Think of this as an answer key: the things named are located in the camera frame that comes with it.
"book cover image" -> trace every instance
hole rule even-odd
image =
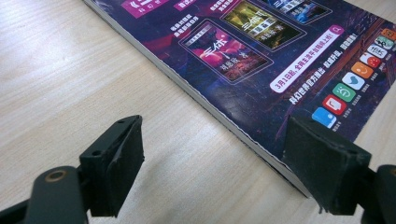
[[[270,63],[210,21],[205,21],[182,45],[231,83],[253,75]]]
[[[247,1],[239,3],[223,19],[269,49],[277,49],[304,34]]]
[[[396,25],[345,1],[86,1],[275,161],[289,116],[354,141],[396,78]]]

